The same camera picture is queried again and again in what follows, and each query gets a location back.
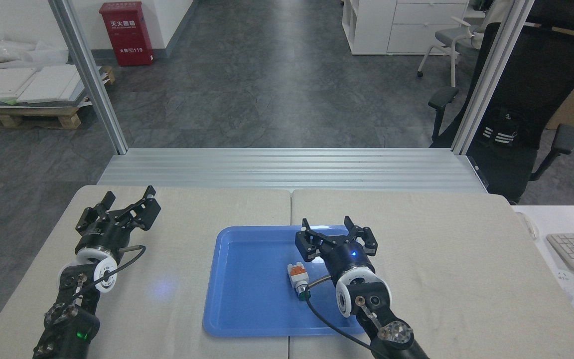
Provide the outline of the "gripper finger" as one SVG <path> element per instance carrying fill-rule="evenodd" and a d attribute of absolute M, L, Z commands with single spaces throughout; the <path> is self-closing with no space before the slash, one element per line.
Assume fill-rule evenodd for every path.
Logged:
<path fill-rule="evenodd" d="M 152 185 L 149 185 L 146 187 L 141 200 L 124 209 L 113 211 L 113 221 L 115 225 L 130 230 L 133 228 L 150 230 L 161 211 L 161 206 L 159 206 L 157 200 L 154 198 L 155 194 L 155 189 Z"/>
<path fill-rule="evenodd" d="M 87 207 L 84 209 L 80 220 L 77 223 L 77 232 L 84 234 L 87 229 L 91 229 L 93 225 L 102 222 L 108 222 L 109 210 L 116 200 L 116 196 L 112 191 L 107 191 L 103 199 L 94 207 Z"/>
<path fill-rule="evenodd" d="M 294 243 L 299 251 L 302 259 L 309 263 L 317 256 L 321 256 L 321 249 L 325 247 L 323 252 L 337 247 L 341 243 L 339 235 L 327 236 L 312 230 L 307 218 L 301 221 L 301 229 L 296 232 Z"/>
<path fill-rule="evenodd" d="M 378 243 L 369 227 L 355 225 L 348 215 L 344 216 L 344 225 L 346 229 L 348 229 L 345 243 L 357 243 L 358 239 L 360 239 L 362 240 L 362 247 L 364 248 L 365 254 L 370 256 L 376 255 Z"/>

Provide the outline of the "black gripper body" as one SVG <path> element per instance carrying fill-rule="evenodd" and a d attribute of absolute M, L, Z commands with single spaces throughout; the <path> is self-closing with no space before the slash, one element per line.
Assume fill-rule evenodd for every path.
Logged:
<path fill-rule="evenodd" d="M 130 240 L 128 230 L 116 225 L 116 223 L 100 221 L 93 223 L 79 222 L 75 229 L 81 235 L 80 241 L 75 247 L 76 254 L 82 248 L 95 248 L 109 252 L 112 255 L 120 255 L 119 249 L 127 247 Z"/>
<path fill-rule="evenodd" d="M 356 267 L 367 267 L 375 273 L 364 247 L 357 241 L 337 245 L 324 243 L 324 262 L 332 280 L 338 280 L 346 271 Z"/>

